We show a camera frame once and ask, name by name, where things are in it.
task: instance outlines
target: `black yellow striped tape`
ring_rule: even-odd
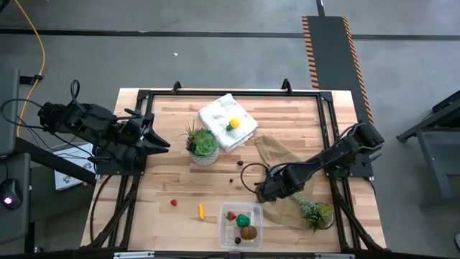
[[[358,75],[359,86],[361,86],[362,98],[364,100],[364,105],[366,106],[367,117],[369,118],[369,122],[371,124],[374,124],[374,118],[372,117],[371,106],[369,105],[369,100],[367,99],[366,87],[364,86],[364,82],[362,80],[361,68],[359,68],[357,52],[354,48],[354,43],[351,38],[351,32],[350,32],[350,27],[348,25],[348,20],[345,17],[343,17],[343,19],[344,19],[346,36],[348,37],[348,43],[350,44],[351,56],[353,57],[354,67],[356,68],[356,74]]]
[[[302,17],[303,36],[305,38],[305,47],[307,48],[308,67],[310,69],[311,86],[313,89],[319,89],[318,76],[316,75],[315,55],[311,44],[310,29],[308,28],[307,17]]]

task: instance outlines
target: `small red object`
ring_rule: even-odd
[[[225,216],[225,218],[228,219],[229,221],[232,221],[236,219],[236,215],[233,212],[227,212],[227,215]]]

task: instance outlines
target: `succulent plant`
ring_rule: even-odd
[[[330,204],[313,203],[307,199],[299,199],[294,196],[300,205],[300,210],[304,213],[308,228],[316,230],[327,230],[334,220],[334,208]]]
[[[200,130],[196,136],[196,148],[195,155],[209,156],[214,153],[214,150],[218,148],[216,138],[211,134],[209,130]]]
[[[187,122],[185,133],[180,136],[182,135],[188,136],[185,149],[195,155],[212,155],[218,147],[216,138],[211,134],[211,131],[195,125],[195,120],[193,120],[192,126]]]

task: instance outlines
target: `burlap sack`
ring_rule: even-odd
[[[258,137],[254,143],[262,159],[269,167],[279,163],[302,161],[297,155],[294,155],[287,147],[271,136]],[[295,195],[301,199],[313,200],[313,184],[313,181],[307,181],[303,191]],[[274,202],[265,202],[262,204],[262,207],[264,208],[264,217],[274,223],[302,230],[308,229],[299,204],[291,197],[277,199]]]

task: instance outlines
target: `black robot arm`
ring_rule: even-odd
[[[142,161],[166,153],[170,144],[152,128],[154,114],[125,109],[130,117],[116,117],[96,104],[47,102],[39,111],[40,124],[51,134],[70,133],[93,144],[94,163],[115,162],[125,170],[144,170]]]
[[[329,168],[328,171],[332,172],[347,171],[354,164],[356,155],[370,155],[382,148],[382,136],[369,123],[355,124],[347,133],[330,148],[305,162],[270,170],[273,173],[265,181],[257,183],[255,192],[259,201],[275,201],[293,195],[303,190],[305,182],[316,171],[323,168]]]

